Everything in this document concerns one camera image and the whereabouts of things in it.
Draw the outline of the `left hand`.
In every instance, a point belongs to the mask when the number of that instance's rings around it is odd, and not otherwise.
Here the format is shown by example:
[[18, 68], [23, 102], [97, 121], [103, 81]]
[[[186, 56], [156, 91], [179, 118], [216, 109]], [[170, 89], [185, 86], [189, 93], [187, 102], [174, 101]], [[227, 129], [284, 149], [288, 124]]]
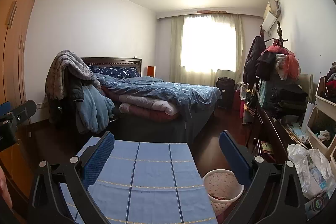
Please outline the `left hand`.
[[6, 176], [3, 169], [0, 167], [0, 187], [1, 187], [1, 197], [4, 199], [5, 203], [10, 209], [13, 208], [13, 203], [9, 194], [9, 190], [6, 184]]

